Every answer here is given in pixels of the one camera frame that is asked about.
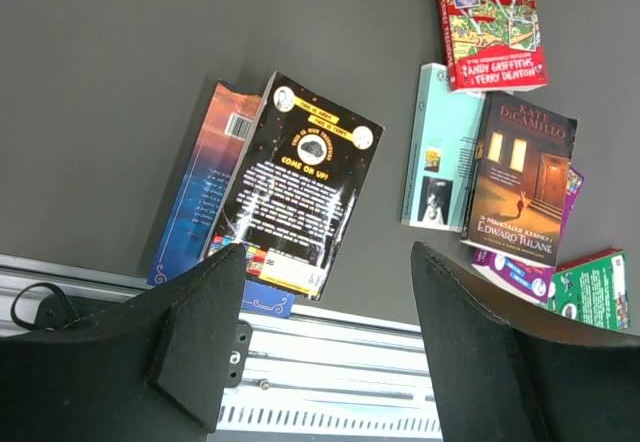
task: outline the metal frame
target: metal frame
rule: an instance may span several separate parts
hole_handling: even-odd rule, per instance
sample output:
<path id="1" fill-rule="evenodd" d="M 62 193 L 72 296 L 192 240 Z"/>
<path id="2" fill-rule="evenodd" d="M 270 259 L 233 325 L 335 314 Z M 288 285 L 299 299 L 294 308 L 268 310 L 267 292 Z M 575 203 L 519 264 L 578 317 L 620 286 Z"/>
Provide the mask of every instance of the metal frame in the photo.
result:
<path id="1" fill-rule="evenodd" d="M 45 281 L 114 302 L 148 288 L 144 279 L 0 255 L 0 336 L 22 332 L 11 302 Z M 33 320 L 46 295 L 25 294 L 18 315 Z M 289 319 L 242 311 L 240 320 L 253 336 L 218 430 L 442 439 L 418 326 L 303 305 Z"/>

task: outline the black cable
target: black cable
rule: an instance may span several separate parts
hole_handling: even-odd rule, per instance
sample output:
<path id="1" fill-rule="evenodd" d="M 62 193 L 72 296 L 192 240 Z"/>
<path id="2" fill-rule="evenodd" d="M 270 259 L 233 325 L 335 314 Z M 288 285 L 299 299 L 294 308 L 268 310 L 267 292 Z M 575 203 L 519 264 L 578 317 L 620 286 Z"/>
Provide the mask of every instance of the black cable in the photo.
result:
<path id="1" fill-rule="evenodd" d="M 53 295 L 56 297 L 56 299 L 58 299 L 58 302 L 60 302 L 60 305 L 62 305 L 62 308 L 64 309 L 65 313 L 67 314 L 67 317 L 69 317 L 69 321 L 70 322 L 75 322 L 76 320 L 80 319 L 80 317 L 78 316 L 78 313 L 76 312 L 76 309 L 73 308 L 73 305 L 71 305 L 71 301 L 67 298 L 67 295 L 62 291 L 62 289 L 60 287 L 58 287 L 57 285 L 54 285 L 54 284 L 50 284 L 48 282 L 40 282 L 38 284 L 33 284 L 33 285 L 30 285 L 29 287 L 23 289 L 16 296 L 16 298 L 13 299 L 13 303 L 11 304 L 11 320 L 18 327 L 22 327 L 23 329 L 27 329 L 27 330 L 38 330 L 38 327 L 35 324 L 32 324 L 30 322 L 26 322 L 26 321 L 20 319 L 18 317 L 18 315 L 16 314 L 16 305 L 17 305 L 18 300 L 20 299 L 20 297 L 22 297 L 22 295 L 25 292 L 28 292 L 29 290 L 31 290 L 31 289 L 33 289 L 35 287 L 44 287 L 46 289 L 49 289 L 51 292 L 53 292 Z"/>

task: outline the book cover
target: book cover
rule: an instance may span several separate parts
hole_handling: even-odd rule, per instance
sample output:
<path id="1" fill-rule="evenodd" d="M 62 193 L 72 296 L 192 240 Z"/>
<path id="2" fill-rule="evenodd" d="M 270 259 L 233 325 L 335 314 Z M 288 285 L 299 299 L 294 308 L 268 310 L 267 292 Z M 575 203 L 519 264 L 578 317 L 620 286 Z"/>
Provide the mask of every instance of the book cover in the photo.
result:
<path id="1" fill-rule="evenodd" d="M 147 284 L 160 285 L 200 261 L 260 100 L 259 95 L 226 82 L 216 85 Z M 283 299 L 286 303 L 278 305 Z M 293 302 L 294 297 L 285 292 L 247 284 L 242 307 L 287 316 Z"/>
<path id="2" fill-rule="evenodd" d="M 451 88 L 548 84 L 535 0 L 438 0 Z"/>
<path id="3" fill-rule="evenodd" d="M 570 168 L 560 223 L 560 241 L 583 182 L 584 176 Z M 547 304 L 554 268 L 532 267 L 502 254 L 481 249 L 476 250 L 471 265 L 485 279 L 507 292 L 534 304 Z"/>
<path id="4" fill-rule="evenodd" d="M 449 88 L 444 65 L 420 69 L 402 223 L 460 232 L 484 94 Z"/>
<path id="5" fill-rule="evenodd" d="M 575 119 L 488 94 L 462 242 L 555 266 L 576 129 Z"/>
<path id="6" fill-rule="evenodd" d="M 611 330 L 631 327 L 627 255 L 609 249 L 558 267 L 548 309 L 564 317 Z"/>
<path id="7" fill-rule="evenodd" d="M 383 129 L 279 72 L 255 120 L 212 244 L 243 243 L 248 280 L 317 300 Z"/>

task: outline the illustrated door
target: illustrated door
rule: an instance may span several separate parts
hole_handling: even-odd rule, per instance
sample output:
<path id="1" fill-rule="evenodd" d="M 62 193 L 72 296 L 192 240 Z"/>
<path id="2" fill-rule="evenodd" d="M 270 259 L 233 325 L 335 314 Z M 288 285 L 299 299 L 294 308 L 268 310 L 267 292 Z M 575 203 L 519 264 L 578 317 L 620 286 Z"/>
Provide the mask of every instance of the illustrated door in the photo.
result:
<path id="1" fill-rule="evenodd" d="M 536 199 L 562 210 L 567 189 L 568 172 L 568 158 L 541 154 Z"/>

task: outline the screw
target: screw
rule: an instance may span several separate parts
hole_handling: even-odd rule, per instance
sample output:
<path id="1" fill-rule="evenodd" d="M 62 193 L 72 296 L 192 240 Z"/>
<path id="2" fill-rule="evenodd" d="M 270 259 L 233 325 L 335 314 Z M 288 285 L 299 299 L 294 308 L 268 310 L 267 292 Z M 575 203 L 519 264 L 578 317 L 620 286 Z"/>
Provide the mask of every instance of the screw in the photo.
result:
<path id="1" fill-rule="evenodd" d="M 235 365 L 240 362 L 241 358 L 242 357 L 240 356 L 240 352 L 234 350 L 233 352 L 231 352 L 231 358 L 229 359 L 229 362 Z"/>

